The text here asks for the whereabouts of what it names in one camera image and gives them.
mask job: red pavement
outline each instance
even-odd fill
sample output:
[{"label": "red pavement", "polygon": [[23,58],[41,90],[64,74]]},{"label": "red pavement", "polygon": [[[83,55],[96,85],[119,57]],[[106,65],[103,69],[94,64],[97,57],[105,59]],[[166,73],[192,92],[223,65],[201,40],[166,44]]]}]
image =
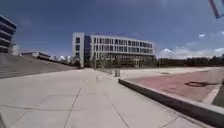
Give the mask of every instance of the red pavement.
[{"label": "red pavement", "polygon": [[147,87],[180,95],[196,101],[203,101],[209,94],[209,92],[211,92],[216,85],[208,85],[204,87],[192,87],[186,85],[186,83],[189,82],[218,83],[222,80],[222,78],[224,78],[224,70],[214,69],[202,72],[144,77],[130,80]]}]

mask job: low wall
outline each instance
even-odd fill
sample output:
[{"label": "low wall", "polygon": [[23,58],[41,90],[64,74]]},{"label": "low wall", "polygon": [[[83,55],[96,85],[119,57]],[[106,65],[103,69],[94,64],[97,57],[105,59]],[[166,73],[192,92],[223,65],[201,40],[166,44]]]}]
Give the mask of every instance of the low wall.
[{"label": "low wall", "polygon": [[185,115],[214,127],[224,128],[224,109],[222,108],[144,87],[128,80],[119,79],[118,82]]}]

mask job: distant building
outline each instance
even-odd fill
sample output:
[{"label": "distant building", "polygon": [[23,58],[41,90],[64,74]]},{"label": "distant building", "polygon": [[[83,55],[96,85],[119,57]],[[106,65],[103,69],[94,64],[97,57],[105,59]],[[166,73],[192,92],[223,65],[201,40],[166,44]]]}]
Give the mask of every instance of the distant building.
[{"label": "distant building", "polygon": [[102,60],[118,60],[118,65],[131,63],[139,66],[154,57],[151,42],[127,37],[73,33],[72,44],[73,56],[80,60],[81,67],[101,63]]},{"label": "distant building", "polygon": [[34,57],[34,58],[40,58],[40,59],[45,59],[45,60],[49,60],[50,59],[50,55],[47,55],[45,53],[42,52],[25,52],[25,53],[21,53],[22,56],[27,56],[27,57]]},{"label": "distant building", "polygon": [[14,23],[0,15],[0,53],[12,52],[12,37],[16,27]]},{"label": "distant building", "polygon": [[19,45],[12,44],[12,55],[18,56],[19,55]]}]

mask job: bollard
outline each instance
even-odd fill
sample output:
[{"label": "bollard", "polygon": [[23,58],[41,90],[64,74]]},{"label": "bollard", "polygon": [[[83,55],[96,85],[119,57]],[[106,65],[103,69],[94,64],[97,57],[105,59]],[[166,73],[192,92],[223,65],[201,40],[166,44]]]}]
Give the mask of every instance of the bollard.
[{"label": "bollard", "polygon": [[115,69],[115,77],[120,77],[120,69]]}]

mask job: paved ground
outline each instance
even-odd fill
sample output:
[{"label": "paved ground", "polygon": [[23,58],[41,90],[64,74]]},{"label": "paved ground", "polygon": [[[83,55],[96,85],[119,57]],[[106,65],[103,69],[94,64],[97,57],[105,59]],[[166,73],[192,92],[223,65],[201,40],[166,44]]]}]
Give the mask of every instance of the paved ground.
[{"label": "paved ground", "polygon": [[217,68],[194,73],[130,79],[147,87],[203,101],[223,79],[224,70]]},{"label": "paved ground", "polygon": [[122,69],[121,77],[122,78],[136,78],[136,77],[145,77],[145,76],[161,76],[167,74],[180,74],[180,73],[191,73],[196,71],[205,71],[215,69],[213,67],[206,68],[154,68],[154,69]]},{"label": "paved ground", "polygon": [[205,127],[92,69],[0,79],[0,106],[10,128]]}]

